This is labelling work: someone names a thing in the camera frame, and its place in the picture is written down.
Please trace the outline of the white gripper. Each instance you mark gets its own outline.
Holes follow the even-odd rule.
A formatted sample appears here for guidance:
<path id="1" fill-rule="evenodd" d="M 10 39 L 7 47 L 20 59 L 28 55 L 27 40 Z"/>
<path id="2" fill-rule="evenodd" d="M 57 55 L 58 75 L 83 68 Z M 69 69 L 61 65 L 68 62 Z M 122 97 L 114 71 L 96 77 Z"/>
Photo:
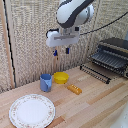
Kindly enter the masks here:
<path id="1" fill-rule="evenodd" d="M 49 47 L 56 47 L 62 45 L 75 44 L 79 40 L 78 33 L 71 33 L 70 35 L 62 35 L 58 31 L 49 31 L 47 34 L 46 45 Z M 66 54 L 69 54 L 70 48 L 66 48 Z M 58 56 L 57 50 L 54 51 L 54 56 Z"/>

